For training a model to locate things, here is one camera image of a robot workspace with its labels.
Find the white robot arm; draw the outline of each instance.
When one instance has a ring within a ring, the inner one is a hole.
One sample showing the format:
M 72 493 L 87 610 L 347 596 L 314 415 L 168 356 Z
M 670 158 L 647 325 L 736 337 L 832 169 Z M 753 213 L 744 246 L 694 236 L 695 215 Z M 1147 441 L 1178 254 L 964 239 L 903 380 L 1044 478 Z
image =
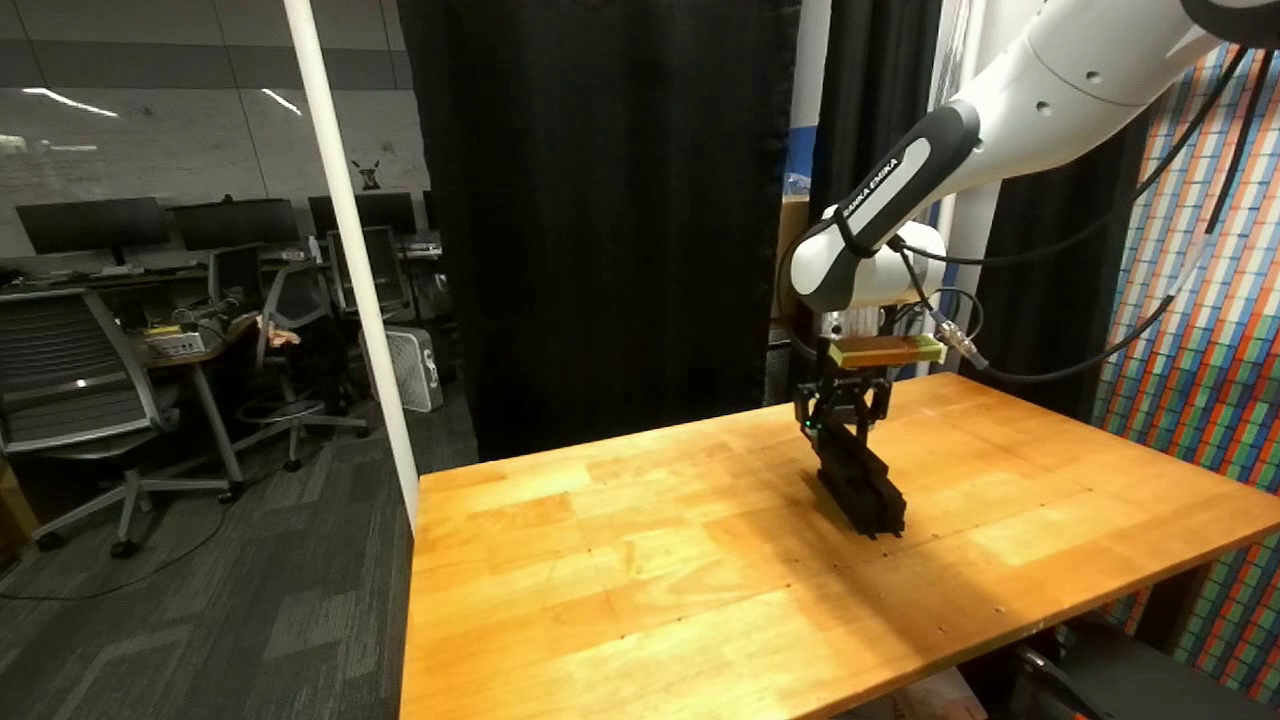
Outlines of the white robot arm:
M 888 236 L 941 246 L 909 215 L 947 191 L 1086 155 L 1140 116 L 1222 41 L 1280 45 L 1280 0 L 1044 0 L 1018 45 L 927 113 L 879 169 L 797 245 L 793 287 L 845 337 L 845 313 L 917 300 Z M 941 263 L 917 261 L 927 287 Z

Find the floor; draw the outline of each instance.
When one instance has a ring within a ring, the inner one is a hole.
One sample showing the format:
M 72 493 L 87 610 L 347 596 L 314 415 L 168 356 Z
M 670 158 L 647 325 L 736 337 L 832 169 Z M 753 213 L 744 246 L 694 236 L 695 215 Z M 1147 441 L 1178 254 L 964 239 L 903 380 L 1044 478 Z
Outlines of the floor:
M 411 441 L 423 470 L 476 457 L 451 395 Z M 134 559 L 98 524 L 0 573 L 0 717 L 398 717 L 411 534 L 387 444 L 275 469 L 264 448 L 235 503 L 161 506 Z

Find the wall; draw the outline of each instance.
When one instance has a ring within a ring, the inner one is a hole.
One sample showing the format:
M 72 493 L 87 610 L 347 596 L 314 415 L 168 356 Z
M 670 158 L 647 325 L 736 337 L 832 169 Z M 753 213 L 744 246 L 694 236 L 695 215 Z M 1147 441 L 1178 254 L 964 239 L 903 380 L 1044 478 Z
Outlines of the wall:
M 1178 87 L 1154 124 L 1147 169 L 1195 113 L 1206 85 L 1226 69 L 1226 50 Z M 1114 339 L 1140 325 L 1158 297 L 1171 287 L 1189 254 L 1210 245 L 1195 278 L 1178 307 L 1125 356 L 1103 369 L 1095 424 L 1160 453 L 1185 457 L 1242 485 L 1280 493 L 1280 69 L 1242 185 L 1206 239 L 1210 207 L 1222 191 L 1249 92 L 1242 70 L 1199 141 L 1134 213 Z M 1280 704 L 1280 534 L 1226 554 L 1178 647 L 1179 661 L 1226 681 L 1251 698 Z
M 318 0 L 347 155 L 387 191 L 427 188 L 398 0 Z M 87 116 L 21 87 L 119 113 Z M 285 4 L 0 0 L 0 254 L 30 254 L 15 203 L 326 191 Z

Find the wooden table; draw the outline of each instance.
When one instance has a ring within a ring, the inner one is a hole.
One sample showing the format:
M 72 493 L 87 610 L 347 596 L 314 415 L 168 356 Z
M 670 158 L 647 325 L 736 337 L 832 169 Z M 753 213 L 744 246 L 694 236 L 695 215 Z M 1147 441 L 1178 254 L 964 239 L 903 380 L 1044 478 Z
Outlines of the wooden table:
M 899 540 L 823 500 L 793 407 L 423 478 L 405 717 L 807 717 L 1280 526 L 1280 500 L 962 376 L 871 430 Z

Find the white pole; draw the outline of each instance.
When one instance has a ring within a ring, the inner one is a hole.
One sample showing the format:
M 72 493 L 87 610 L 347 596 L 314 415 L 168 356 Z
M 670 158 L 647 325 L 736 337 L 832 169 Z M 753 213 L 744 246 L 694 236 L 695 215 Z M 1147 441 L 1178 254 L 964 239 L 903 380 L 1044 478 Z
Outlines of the white pole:
M 336 127 L 336 109 L 334 109 L 334 92 L 330 92 L 314 0 L 285 0 L 285 15 L 289 15 L 289 32 L 291 32 L 295 69 L 306 76 L 307 113 L 314 113 L 314 127 L 318 127 L 318 142 L 319 142 L 319 164 L 326 164 L 326 181 L 330 181 L 330 194 L 334 194 L 334 215 L 341 226 L 347 273 L 354 273 L 358 314 L 365 328 L 365 351 L 368 351 L 375 401 L 385 407 L 385 427 L 393 441 L 402 496 L 405 496 L 408 526 L 411 526 L 418 464 L 411 464 L 408 424 L 405 424 L 405 407 L 402 407 L 387 328 L 385 328 L 385 313 L 375 305 L 375 287 L 371 287 L 371 273 L 368 273 L 365 226 L 361 226 L 358 191 L 354 191 L 354 177 L 347 177 L 345 136 Z

